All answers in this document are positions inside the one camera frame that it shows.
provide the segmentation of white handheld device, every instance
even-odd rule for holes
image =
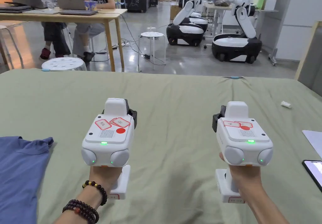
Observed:
[[[130,147],[136,127],[136,111],[125,99],[109,98],[102,114],[97,115],[82,143],[82,157],[87,165],[123,167],[118,182],[108,198],[125,199],[130,166]]]
[[[273,143],[255,119],[249,118],[244,102],[229,102],[214,115],[213,129],[229,165],[266,166],[273,155]],[[216,179],[223,202],[244,203],[230,169],[217,169]]]

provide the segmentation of red button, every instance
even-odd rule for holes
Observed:
[[[251,128],[250,127],[247,127],[247,126],[241,126],[241,129],[242,130],[250,130]]]
[[[117,133],[124,133],[125,132],[125,129],[124,128],[119,128],[116,130]]]

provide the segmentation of dark wooden bead bracelet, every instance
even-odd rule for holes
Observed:
[[[107,193],[106,193],[105,189],[101,185],[96,184],[95,181],[86,181],[83,184],[83,188],[85,188],[88,185],[91,185],[91,186],[97,188],[99,190],[99,192],[101,192],[101,194],[103,196],[101,206],[104,206],[107,202]]]
[[[66,210],[72,210],[76,214],[80,215],[82,218],[88,221],[89,224],[96,224],[98,222],[98,213],[92,211],[89,205],[79,200],[70,200],[68,204],[63,208],[63,213]]]
[[[98,222],[99,215],[98,215],[97,211],[94,208],[92,208],[91,206],[87,205],[86,203],[81,202],[80,200],[72,199],[68,202],[67,205],[72,205],[77,208],[83,209],[84,211],[86,211],[87,213],[89,213],[92,216],[92,218],[95,220],[95,223]]]

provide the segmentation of blue cloth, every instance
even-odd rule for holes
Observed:
[[[53,142],[0,137],[0,223],[37,223],[37,191]]]

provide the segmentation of cardboard box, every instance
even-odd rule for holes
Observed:
[[[170,8],[170,20],[174,20],[176,15],[181,11],[181,8],[179,8],[178,5],[171,5]]]

